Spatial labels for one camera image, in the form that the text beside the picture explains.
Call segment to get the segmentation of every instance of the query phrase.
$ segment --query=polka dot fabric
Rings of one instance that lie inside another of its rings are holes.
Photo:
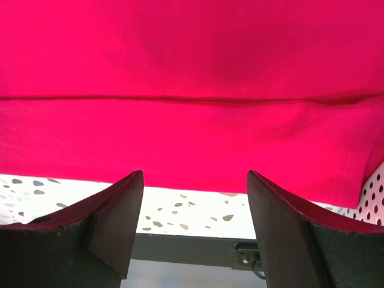
[[[359,221],[384,226],[384,162],[372,174],[362,188],[359,206],[343,208],[341,215]]]

